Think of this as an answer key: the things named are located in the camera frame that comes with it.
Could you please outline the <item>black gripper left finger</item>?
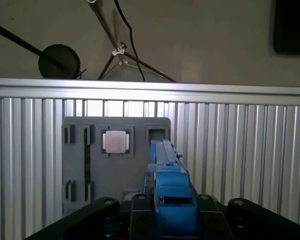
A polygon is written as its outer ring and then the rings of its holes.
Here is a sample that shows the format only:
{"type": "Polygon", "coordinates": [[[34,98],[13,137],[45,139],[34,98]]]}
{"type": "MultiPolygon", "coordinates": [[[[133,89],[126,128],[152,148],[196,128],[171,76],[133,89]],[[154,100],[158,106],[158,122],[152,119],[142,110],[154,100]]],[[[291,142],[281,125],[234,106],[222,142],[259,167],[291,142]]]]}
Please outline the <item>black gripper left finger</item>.
{"type": "Polygon", "coordinates": [[[28,236],[27,240],[154,240],[155,216],[149,195],[120,203],[101,197],[28,236]]]}

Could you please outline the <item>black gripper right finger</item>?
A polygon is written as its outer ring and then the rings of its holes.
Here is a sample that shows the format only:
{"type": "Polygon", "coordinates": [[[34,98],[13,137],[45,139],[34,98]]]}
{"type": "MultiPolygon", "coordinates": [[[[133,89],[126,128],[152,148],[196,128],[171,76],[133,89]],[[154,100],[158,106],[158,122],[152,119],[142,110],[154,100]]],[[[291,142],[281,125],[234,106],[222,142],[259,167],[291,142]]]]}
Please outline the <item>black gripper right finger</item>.
{"type": "Polygon", "coordinates": [[[250,200],[234,198],[223,205],[197,195],[197,225],[202,240],[300,240],[300,225],[250,200]]]}

